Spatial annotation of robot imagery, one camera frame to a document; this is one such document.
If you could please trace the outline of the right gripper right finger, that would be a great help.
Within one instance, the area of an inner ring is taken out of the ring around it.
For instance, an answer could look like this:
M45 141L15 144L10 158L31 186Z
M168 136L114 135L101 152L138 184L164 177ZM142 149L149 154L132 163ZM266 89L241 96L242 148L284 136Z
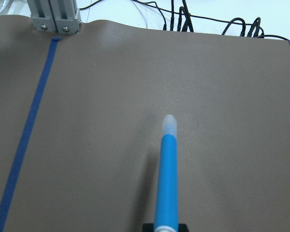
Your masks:
M189 228L186 224L179 223L178 224L178 232L189 232Z

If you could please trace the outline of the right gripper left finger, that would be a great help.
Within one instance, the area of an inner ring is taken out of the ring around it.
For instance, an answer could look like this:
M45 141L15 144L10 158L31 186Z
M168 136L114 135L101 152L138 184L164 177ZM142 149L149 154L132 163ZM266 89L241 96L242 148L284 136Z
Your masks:
M154 224L153 223L144 223L142 225L142 232L154 232Z

